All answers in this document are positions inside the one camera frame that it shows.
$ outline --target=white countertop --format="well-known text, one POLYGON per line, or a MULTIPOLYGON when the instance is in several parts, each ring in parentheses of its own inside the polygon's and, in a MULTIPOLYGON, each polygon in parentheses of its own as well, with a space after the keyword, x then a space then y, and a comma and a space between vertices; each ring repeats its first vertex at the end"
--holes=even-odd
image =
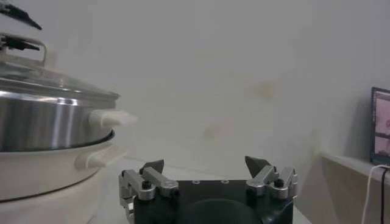
MULTIPOLYGON (((103 203, 100 211, 94 219, 93 224, 128 224, 125 211, 119 205, 118 193, 118 175, 122 170, 135 169, 142 167, 144 162, 132 159, 121 159, 116 164, 107 168, 107 180, 104 185, 103 203)), ((194 172, 175 167, 164 167, 164 175, 174 180, 221 180, 223 177, 210 175, 206 173, 194 172)), ((294 207, 293 224, 311 224, 305 216, 294 207)))
MULTIPOLYGON (((364 176, 369 176, 371 168, 375 165, 370 163, 370 161, 365 161, 359 158, 354 158, 350 156, 341 156, 341 155, 332 155, 329 153, 322 153, 321 156, 325 159, 333 161, 339 165, 344 166, 347 169, 354 170, 364 176)), ((383 170, 377 169, 372 172, 372 179, 375 179, 381 182, 383 170)), ((385 176, 385 184, 390 185, 390 173, 387 173, 385 176)))

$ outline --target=pot handle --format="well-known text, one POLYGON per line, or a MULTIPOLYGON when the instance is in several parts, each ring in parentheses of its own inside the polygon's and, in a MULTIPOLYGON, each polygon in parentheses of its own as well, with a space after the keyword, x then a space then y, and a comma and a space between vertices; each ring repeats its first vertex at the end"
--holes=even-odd
POLYGON ((137 117, 123 110, 93 110, 88 119, 89 124, 93 127, 112 128, 134 124, 137 117))
POLYGON ((126 151, 110 145, 104 149, 81 154, 76 159, 75 167, 78 170, 107 167, 125 154, 126 151))

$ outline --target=screw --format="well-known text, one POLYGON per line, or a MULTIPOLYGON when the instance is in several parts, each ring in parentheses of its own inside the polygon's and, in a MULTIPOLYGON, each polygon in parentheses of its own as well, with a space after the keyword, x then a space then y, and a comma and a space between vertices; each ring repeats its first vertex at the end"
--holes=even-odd
POLYGON ((142 182, 142 189, 147 190, 152 187, 152 183, 148 180, 142 182))
POLYGON ((277 179, 274 181, 274 186, 277 188, 281 188, 285 185, 285 182, 282 179, 277 179))

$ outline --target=cooking pot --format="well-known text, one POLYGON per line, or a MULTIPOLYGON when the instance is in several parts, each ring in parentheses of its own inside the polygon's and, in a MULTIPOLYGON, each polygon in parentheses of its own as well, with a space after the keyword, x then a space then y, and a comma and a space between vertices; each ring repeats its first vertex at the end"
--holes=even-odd
POLYGON ((48 69, 52 58, 39 40, 0 33, 0 152, 86 147, 135 120, 115 110, 118 94, 48 69), (7 53, 29 46, 43 59, 7 53))

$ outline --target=pot lid handle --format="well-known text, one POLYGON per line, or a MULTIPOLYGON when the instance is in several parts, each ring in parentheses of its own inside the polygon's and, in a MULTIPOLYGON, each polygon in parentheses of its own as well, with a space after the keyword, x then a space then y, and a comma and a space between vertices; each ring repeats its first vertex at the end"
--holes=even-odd
POLYGON ((0 61, 15 63, 35 69, 52 69, 55 66, 55 52, 49 50, 47 45, 40 40, 9 33, 0 33, 0 61), (42 60, 7 54, 7 50, 10 49, 21 51, 32 49, 39 51, 39 46, 43 48, 42 60))

